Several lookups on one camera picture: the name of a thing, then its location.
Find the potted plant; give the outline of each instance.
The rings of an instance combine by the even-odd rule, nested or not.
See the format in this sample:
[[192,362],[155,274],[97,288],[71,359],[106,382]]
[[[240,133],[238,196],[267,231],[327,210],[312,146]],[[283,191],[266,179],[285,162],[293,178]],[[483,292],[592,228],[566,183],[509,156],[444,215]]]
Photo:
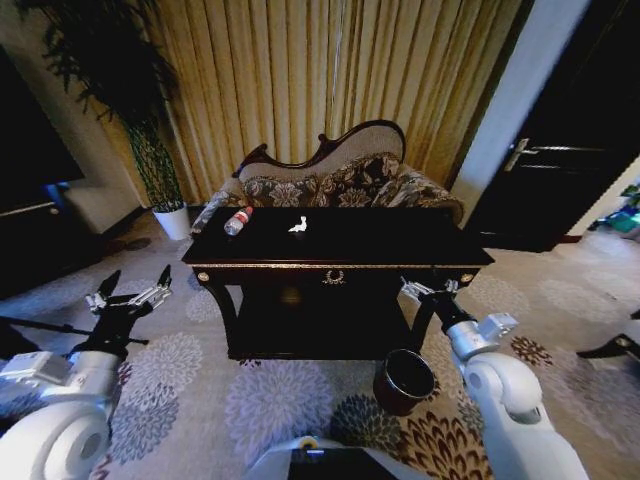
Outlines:
[[76,79],[85,112],[94,98],[105,107],[98,118],[123,124],[156,218],[170,238],[186,238],[186,206],[158,122],[174,72],[144,36],[153,0],[15,0],[21,14],[41,10],[49,20],[44,55],[65,91]]

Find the gold trim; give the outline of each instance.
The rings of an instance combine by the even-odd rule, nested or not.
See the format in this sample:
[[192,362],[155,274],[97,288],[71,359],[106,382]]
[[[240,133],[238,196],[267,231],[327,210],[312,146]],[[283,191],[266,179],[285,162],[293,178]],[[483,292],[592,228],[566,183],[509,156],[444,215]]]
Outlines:
[[400,265],[317,265],[317,264],[308,264],[308,263],[188,263],[190,267],[193,268],[283,268],[283,269],[294,269],[294,268],[308,268],[308,269],[365,269],[365,268],[415,268],[415,269],[427,269],[427,268],[484,268],[486,265],[415,265],[415,264],[400,264]]
[[324,280],[322,283],[325,285],[344,285],[344,272],[342,270],[338,270],[338,276],[333,278],[331,275],[333,274],[333,270],[327,270],[327,273],[324,275]]

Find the door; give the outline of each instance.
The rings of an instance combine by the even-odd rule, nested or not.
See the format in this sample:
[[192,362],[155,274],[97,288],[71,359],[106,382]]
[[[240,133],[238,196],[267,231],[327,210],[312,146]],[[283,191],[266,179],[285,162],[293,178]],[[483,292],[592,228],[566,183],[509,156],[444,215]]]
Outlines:
[[467,229],[552,249],[639,151],[640,2],[593,0]]

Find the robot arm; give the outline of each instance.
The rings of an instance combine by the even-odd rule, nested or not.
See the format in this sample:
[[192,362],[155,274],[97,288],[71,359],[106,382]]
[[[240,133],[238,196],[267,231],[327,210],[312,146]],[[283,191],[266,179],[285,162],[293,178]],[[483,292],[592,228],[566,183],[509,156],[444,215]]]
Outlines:
[[69,359],[51,352],[16,355],[0,377],[40,391],[51,405],[13,425],[0,438],[3,478],[81,480],[109,448],[109,421],[118,403],[118,367],[135,321],[171,294],[170,267],[155,287],[138,295],[111,297],[119,272],[87,302],[98,316],[87,341]]
[[553,428],[529,367],[507,355],[480,353],[463,375],[484,420],[482,439],[497,479],[588,479],[576,451]]
[[431,302],[449,337],[453,361],[484,420],[483,442],[498,480],[588,480],[576,451],[553,427],[533,371],[520,360],[496,353],[498,339],[515,328],[507,314],[482,322],[455,302],[457,285],[440,291],[405,282],[403,291]]

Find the door handle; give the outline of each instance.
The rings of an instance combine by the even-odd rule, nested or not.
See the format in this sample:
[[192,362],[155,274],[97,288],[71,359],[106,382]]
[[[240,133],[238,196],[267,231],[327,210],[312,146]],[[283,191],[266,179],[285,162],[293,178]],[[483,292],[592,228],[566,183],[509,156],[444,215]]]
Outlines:
[[536,155],[538,153],[538,150],[527,150],[526,147],[528,143],[528,138],[521,138],[520,140],[518,140],[516,148],[513,150],[513,153],[509,157],[507,164],[504,166],[505,172],[510,172],[511,170],[513,170],[513,167],[515,167],[516,163],[518,163],[520,155]]

